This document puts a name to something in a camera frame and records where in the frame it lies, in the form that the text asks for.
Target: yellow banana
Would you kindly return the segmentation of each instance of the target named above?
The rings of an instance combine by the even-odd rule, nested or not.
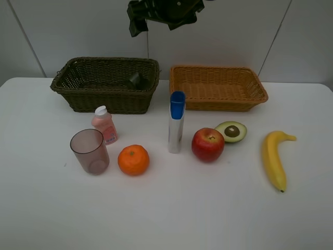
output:
[[[283,141],[296,141],[296,137],[282,131],[269,133],[262,143],[262,158],[266,174],[272,185],[282,193],[287,188],[286,173],[280,161],[277,146]]]

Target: white wall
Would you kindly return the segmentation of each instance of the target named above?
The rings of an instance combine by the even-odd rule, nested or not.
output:
[[[292,1],[260,79],[333,86],[333,0]]]
[[[0,0],[0,86],[13,77],[43,77],[8,3]]]
[[[80,56],[148,56],[147,33],[132,38],[127,0],[11,0],[48,77]]]
[[[290,0],[205,1],[198,21],[169,31],[149,22],[149,57],[163,79],[176,64],[248,66],[264,62]]]

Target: apple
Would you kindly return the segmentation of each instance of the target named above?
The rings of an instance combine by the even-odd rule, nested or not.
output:
[[[192,139],[192,152],[198,159],[210,163],[219,158],[224,148],[223,135],[216,129],[198,130]]]

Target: avocado half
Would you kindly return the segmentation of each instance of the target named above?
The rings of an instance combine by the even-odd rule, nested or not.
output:
[[[247,128],[237,121],[222,122],[215,129],[223,135],[225,142],[239,142],[248,132]]]

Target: plastic cup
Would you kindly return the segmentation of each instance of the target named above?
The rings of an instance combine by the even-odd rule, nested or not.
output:
[[[73,136],[70,147],[84,171],[101,174],[109,166],[110,159],[103,134],[96,129],[85,129]]]

